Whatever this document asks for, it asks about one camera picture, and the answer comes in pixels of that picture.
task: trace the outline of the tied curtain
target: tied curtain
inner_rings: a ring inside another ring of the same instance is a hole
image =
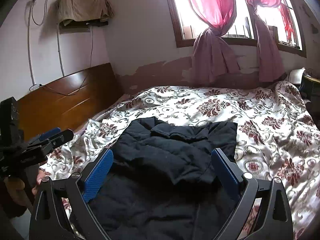
[[[218,75],[240,71],[236,55],[221,38],[236,19],[235,0],[188,0],[209,27],[193,46],[192,76],[196,85],[209,86]]]
[[[284,23],[284,30],[287,34],[287,40],[289,42],[291,42],[292,34],[294,36],[294,28],[293,28],[293,23],[291,20],[289,9],[287,8],[287,6],[284,3],[281,3],[280,7],[279,7],[279,11],[281,13],[282,20]]]
[[[246,0],[246,2],[254,11],[253,15],[258,35],[259,81],[272,82],[284,74],[284,66],[268,26],[257,15],[256,11],[257,6],[277,8],[281,4],[281,0]]]

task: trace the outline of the electrical cable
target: electrical cable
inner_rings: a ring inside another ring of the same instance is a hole
[[[47,7],[48,7],[48,0],[45,0],[44,2],[44,13],[43,13],[43,19],[42,19],[42,22],[40,24],[36,23],[34,17],[33,17],[33,6],[35,5],[35,3],[33,3],[32,5],[32,10],[31,10],[31,16],[32,16],[32,20],[33,22],[38,25],[38,26],[41,26],[43,23],[44,23],[44,19],[46,18],[47,16]]]
[[[28,18],[28,60],[29,60],[29,68],[30,68],[32,84],[35,85],[36,83],[35,83],[35,77],[33,75],[33,70],[32,70],[31,52],[30,52],[30,21],[31,21],[32,8],[35,3],[35,0],[32,0],[31,2],[32,4],[30,4],[29,18]]]
[[[90,55],[90,67],[91,67],[91,62],[92,62],[92,51],[93,51],[93,26],[92,26],[92,43],[91,43],[91,55]],[[87,77],[88,77],[88,75],[84,78],[84,80],[82,81],[80,87],[79,87],[76,91],[74,91],[74,92],[72,92],[71,94],[68,94],[68,95],[67,95],[67,94],[63,94],[63,93],[60,93],[60,92],[58,92],[58,91],[56,91],[56,90],[54,90],[54,89],[52,89],[52,88],[50,88],[50,87],[47,87],[46,85],[43,85],[43,84],[39,84],[39,86],[40,86],[40,87],[45,87],[45,88],[53,91],[53,92],[56,93],[56,94],[69,97],[69,96],[74,96],[76,93],[79,92],[79,90],[82,88],[82,86],[83,86],[85,80],[87,79]],[[29,91],[30,91],[30,92],[31,92],[31,88],[34,87],[34,86],[35,86],[35,84],[33,84],[33,86],[31,86],[31,87],[29,88]]]
[[[58,54],[59,54],[60,68],[61,68],[62,76],[64,77],[65,74],[64,74],[63,64],[62,64],[62,58],[61,58],[61,49],[60,49],[60,39],[59,39],[59,35],[60,35],[60,29],[59,29],[59,23],[57,23]]]
[[[93,26],[92,26],[92,44],[91,44],[91,55],[90,55],[90,67],[91,67],[91,60],[92,60],[92,51],[93,51]]]

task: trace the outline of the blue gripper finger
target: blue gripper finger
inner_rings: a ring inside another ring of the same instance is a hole
[[[226,157],[220,148],[211,152],[211,165],[227,194],[231,199],[239,201],[241,199],[241,182],[232,171],[239,168],[235,167],[235,164]]]
[[[82,195],[84,201],[88,203],[97,195],[103,181],[108,174],[113,163],[113,153],[107,150],[103,157],[92,169],[90,175],[84,183],[84,193]]]
[[[53,128],[50,131],[47,131],[43,134],[40,135],[39,140],[40,142],[47,140],[48,138],[50,138],[51,136],[56,135],[57,133],[60,133],[61,129],[59,127]]]

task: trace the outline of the white bedspread with red floral pattern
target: white bedspread with red floral pattern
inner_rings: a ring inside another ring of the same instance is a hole
[[[67,178],[93,161],[103,147],[115,143],[132,120],[150,116],[180,126],[236,122],[239,168],[259,179],[282,179],[295,238],[314,218],[320,203],[320,132],[298,90],[285,81],[272,89],[254,90],[150,88],[107,111],[100,122],[90,119],[86,131],[51,153],[41,168],[52,179]],[[68,200],[64,204],[70,212]],[[250,230],[258,205],[244,232]]]

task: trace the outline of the beige cloth cover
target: beige cloth cover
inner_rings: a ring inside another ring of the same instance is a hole
[[[100,19],[101,22],[114,16],[107,0],[58,0],[58,21],[66,26],[76,22]]]

